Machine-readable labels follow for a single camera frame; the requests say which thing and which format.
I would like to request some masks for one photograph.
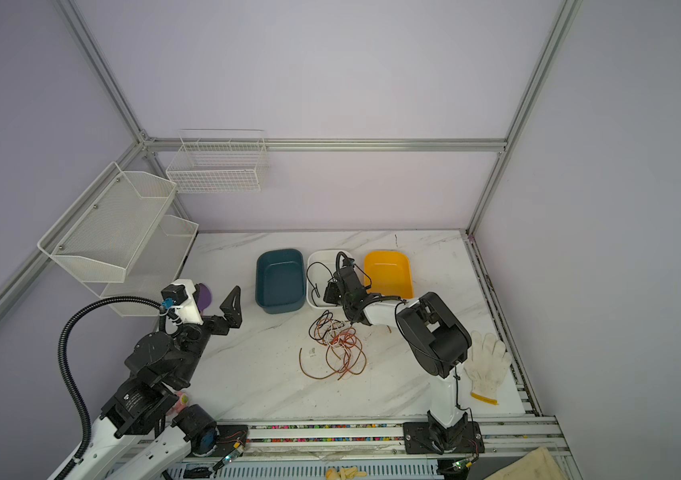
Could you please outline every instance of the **yellow cloth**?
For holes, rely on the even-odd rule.
[[[486,480],[567,480],[546,447],[529,452]]]

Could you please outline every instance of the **white wire basket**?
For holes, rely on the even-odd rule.
[[[38,247],[80,282],[124,282],[176,191],[170,180],[140,171],[117,174],[54,245]]]
[[[269,169],[262,130],[179,130],[167,178],[183,194],[260,191]]]
[[[134,295],[162,302],[162,289],[178,278],[198,228],[189,220],[164,215],[124,282],[86,287],[100,298]],[[156,309],[139,303],[114,303],[111,308],[121,316],[157,315]]]

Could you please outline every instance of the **yellow bin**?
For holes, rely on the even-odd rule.
[[[373,281],[370,293],[398,295],[411,299],[412,274],[409,271],[409,258],[401,252],[377,250],[364,257],[364,272]]]

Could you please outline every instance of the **white marble table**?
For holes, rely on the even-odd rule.
[[[431,378],[423,371],[399,332],[359,325],[368,365],[359,376],[342,380],[307,378],[298,367],[326,375],[324,347],[308,337],[321,313],[308,303],[296,312],[269,315],[255,302],[255,264],[269,250],[296,248],[304,261],[316,250],[343,249],[360,264],[373,250],[398,250],[409,257],[415,297],[436,292],[468,331],[495,327],[471,268],[458,230],[289,232],[269,234],[199,234],[182,277],[207,284],[218,305],[234,285],[241,286],[244,321],[228,336],[208,343],[188,389],[192,401],[224,420],[309,420],[320,418],[401,418],[424,416]],[[342,310],[336,318],[345,320]],[[499,389],[499,405],[471,398],[471,380],[459,385],[460,402],[477,416],[525,413],[511,373]]]

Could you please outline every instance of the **work glove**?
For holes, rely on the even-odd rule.
[[[505,343],[492,333],[481,338],[481,333],[471,332],[469,358],[463,368],[472,382],[472,397],[498,405],[498,387],[510,366],[511,354],[505,350]]]

